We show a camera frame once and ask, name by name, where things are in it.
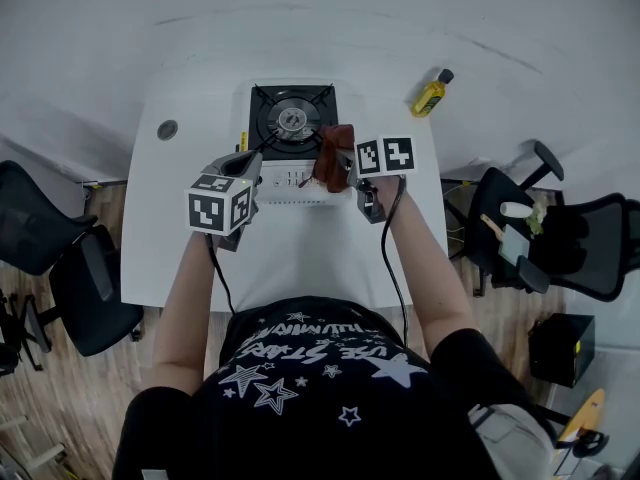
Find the reddish-brown cloth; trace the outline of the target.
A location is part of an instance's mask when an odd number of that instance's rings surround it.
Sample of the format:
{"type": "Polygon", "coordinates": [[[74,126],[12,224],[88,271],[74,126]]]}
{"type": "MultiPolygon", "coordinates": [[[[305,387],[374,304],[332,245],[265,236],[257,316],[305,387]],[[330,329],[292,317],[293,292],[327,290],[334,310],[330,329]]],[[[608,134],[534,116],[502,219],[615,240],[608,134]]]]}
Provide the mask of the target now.
{"type": "Polygon", "coordinates": [[[353,151],[355,144],[352,124],[322,126],[319,130],[322,138],[321,150],[309,177],[302,180],[299,188],[303,188],[311,179],[324,184],[329,193],[340,193],[349,187],[348,172],[339,161],[342,150],[353,151]]]}

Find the yellow tool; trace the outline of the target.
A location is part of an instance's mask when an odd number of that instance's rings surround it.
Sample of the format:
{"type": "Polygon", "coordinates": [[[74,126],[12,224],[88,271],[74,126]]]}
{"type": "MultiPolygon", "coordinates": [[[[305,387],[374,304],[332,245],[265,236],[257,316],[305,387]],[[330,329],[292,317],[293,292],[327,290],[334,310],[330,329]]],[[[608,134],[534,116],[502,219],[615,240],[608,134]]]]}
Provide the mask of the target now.
{"type": "Polygon", "coordinates": [[[596,431],[601,410],[604,408],[606,393],[603,388],[595,390],[578,411],[569,418],[559,435],[560,442],[574,442],[589,431],[596,431]]]}

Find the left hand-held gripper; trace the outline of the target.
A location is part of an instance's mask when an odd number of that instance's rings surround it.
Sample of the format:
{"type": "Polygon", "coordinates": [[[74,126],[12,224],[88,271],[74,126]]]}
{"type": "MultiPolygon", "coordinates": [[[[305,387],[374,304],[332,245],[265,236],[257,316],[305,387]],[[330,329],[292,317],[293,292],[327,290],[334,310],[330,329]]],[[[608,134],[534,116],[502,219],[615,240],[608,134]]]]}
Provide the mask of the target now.
{"type": "Polygon", "coordinates": [[[217,237],[221,249],[236,252],[244,229],[258,211],[255,201],[263,155],[232,153],[206,165],[185,190],[187,227],[217,237]]]}

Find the white portable gas stove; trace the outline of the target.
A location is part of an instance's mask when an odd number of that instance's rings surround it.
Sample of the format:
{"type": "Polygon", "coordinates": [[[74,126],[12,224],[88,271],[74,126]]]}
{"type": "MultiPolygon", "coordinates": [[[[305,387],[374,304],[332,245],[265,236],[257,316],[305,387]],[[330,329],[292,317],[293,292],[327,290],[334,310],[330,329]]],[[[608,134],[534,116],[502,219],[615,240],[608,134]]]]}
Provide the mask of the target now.
{"type": "Polygon", "coordinates": [[[350,188],[331,193],[312,176],[322,149],[321,128],[339,123],[335,85],[320,79],[258,79],[240,85],[233,99],[241,151],[262,154],[257,202],[337,206],[350,188]]]}

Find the black mesh office chair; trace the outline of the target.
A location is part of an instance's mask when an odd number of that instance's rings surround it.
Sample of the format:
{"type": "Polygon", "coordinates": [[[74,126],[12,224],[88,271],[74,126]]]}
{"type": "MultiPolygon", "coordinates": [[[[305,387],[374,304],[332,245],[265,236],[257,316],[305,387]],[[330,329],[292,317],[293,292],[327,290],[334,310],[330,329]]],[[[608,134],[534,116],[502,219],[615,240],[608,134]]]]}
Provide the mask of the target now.
{"type": "Polygon", "coordinates": [[[463,244],[453,257],[474,263],[481,285],[540,294],[559,286],[601,302],[615,300],[626,275],[640,270],[640,201],[613,193],[581,204],[547,206],[544,233],[531,238],[525,219],[503,216],[500,205],[533,207],[536,201],[529,189],[548,174],[564,178],[561,163],[542,142],[534,142],[533,152],[541,164],[524,181],[515,183],[490,168],[477,184],[467,213],[445,205],[463,231],[463,244]],[[530,242],[528,257],[520,257],[516,266],[499,255],[507,224],[530,242]]]}
{"type": "Polygon", "coordinates": [[[14,161],[0,162],[0,261],[47,274],[54,300],[40,312],[27,295],[17,312],[17,295],[0,291],[0,330],[17,349],[35,343],[50,352],[45,328],[55,320],[84,357],[126,337],[139,340],[144,312],[121,299],[120,252],[108,229],[93,215],[66,216],[14,161]]]}

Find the black box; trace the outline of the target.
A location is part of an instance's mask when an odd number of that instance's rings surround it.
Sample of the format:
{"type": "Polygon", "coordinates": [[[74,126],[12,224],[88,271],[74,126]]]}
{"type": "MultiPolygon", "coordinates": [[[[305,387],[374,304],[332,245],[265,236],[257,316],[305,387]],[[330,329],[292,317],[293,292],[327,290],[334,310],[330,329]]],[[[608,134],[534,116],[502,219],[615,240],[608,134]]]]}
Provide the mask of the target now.
{"type": "Polygon", "coordinates": [[[595,356],[595,317],[553,313],[535,322],[528,347],[534,378],[573,388],[595,356]]]}

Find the person's black star-print shirt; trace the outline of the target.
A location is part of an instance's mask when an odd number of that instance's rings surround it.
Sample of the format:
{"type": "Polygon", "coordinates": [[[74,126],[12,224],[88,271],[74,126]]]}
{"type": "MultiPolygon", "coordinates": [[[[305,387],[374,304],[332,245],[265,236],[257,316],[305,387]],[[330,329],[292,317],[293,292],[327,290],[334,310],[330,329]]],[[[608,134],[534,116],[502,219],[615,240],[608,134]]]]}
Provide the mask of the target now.
{"type": "Polygon", "coordinates": [[[486,338],[461,329],[428,358],[348,301],[285,299],[229,322],[193,394],[139,393],[112,480],[500,480],[468,412],[511,404],[556,435],[486,338]]]}

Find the pale green plant sprig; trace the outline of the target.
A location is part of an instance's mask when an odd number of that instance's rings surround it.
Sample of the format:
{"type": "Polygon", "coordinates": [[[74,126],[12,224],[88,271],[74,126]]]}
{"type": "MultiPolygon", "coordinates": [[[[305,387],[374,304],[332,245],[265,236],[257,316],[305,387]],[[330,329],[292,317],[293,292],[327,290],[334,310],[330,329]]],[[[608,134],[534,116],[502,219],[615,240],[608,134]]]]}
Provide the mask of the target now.
{"type": "Polygon", "coordinates": [[[535,202],[532,207],[531,214],[525,219],[529,227],[531,238],[544,233],[543,222],[547,214],[547,204],[544,202],[535,202]]]}

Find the person's grey trousers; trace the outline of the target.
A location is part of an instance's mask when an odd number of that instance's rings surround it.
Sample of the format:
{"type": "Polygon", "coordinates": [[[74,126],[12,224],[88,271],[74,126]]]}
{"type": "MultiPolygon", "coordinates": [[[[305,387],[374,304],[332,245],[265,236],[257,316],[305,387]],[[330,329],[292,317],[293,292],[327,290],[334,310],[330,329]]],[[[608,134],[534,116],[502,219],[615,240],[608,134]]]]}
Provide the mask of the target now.
{"type": "Polygon", "coordinates": [[[468,417],[500,480],[552,480],[552,440],[527,411],[511,404],[477,404],[468,417]]]}

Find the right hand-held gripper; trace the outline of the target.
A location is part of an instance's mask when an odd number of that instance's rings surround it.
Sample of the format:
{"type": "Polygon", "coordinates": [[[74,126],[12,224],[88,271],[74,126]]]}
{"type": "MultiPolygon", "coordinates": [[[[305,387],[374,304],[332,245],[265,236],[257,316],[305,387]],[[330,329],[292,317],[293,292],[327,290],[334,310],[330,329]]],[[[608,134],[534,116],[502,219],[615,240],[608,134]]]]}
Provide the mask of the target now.
{"type": "Polygon", "coordinates": [[[357,207],[371,224],[387,220],[372,180],[397,177],[397,197],[401,198],[406,190],[406,175],[417,171],[414,140],[409,136],[356,142],[353,149],[337,148],[336,159],[338,165],[348,172],[348,185],[356,191],[357,207]]]}

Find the black scissors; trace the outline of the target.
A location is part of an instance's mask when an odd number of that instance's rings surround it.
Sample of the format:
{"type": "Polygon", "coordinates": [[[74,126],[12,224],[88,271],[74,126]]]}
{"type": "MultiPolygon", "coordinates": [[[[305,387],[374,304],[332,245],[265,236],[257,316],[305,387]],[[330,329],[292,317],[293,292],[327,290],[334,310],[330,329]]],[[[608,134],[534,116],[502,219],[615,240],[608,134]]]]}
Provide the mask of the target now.
{"type": "Polygon", "coordinates": [[[598,455],[609,443],[610,436],[600,431],[583,429],[572,446],[573,455],[578,459],[598,455]]]}

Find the person's right forearm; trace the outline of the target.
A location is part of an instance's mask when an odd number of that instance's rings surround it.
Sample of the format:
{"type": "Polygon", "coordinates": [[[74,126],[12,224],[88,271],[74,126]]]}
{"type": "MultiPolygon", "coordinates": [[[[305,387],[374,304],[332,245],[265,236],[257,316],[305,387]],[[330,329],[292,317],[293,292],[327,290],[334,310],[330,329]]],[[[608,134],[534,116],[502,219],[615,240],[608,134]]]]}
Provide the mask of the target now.
{"type": "Polygon", "coordinates": [[[378,199],[392,217],[390,229],[399,255],[426,352],[447,336],[477,327],[464,286],[409,193],[397,194],[398,177],[373,181],[378,199]]]}

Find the person's left forearm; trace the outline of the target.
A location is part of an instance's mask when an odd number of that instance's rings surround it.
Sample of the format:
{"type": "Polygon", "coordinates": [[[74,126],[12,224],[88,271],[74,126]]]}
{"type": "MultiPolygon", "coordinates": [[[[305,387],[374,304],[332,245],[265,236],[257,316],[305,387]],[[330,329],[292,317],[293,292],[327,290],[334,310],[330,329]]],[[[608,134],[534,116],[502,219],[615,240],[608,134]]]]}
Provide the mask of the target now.
{"type": "Polygon", "coordinates": [[[205,235],[194,232],[156,328],[152,387],[191,395],[202,385],[213,281],[214,266],[205,235]]]}

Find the white metal frame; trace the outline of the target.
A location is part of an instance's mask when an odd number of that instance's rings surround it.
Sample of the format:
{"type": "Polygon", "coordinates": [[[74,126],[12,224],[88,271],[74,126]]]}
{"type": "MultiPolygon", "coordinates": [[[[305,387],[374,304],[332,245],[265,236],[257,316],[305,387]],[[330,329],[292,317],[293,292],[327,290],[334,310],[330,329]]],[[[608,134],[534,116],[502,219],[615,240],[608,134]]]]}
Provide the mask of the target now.
{"type": "Polygon", "coordinates": [[[65,457],[66,449],[62,443],[51,446],[29,460],[17,458],[0,443],[0,477],[4,480],[32,480],[33,471],[65,457]]]}

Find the yellow oil bottle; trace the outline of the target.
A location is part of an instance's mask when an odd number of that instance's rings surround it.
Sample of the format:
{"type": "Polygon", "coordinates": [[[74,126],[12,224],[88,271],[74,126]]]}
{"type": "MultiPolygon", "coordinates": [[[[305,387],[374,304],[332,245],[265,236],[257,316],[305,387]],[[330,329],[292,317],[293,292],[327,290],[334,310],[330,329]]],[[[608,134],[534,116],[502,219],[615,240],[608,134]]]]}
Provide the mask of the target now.
{"type": "Polygon", "coordinates": [[[427,117],[444,98],[446,88],[453,79],[453,72],[449,69],[443,69],[434,81],[423,88],[419,96],[411,104],[411,114],[416,118],[427,117]]]}

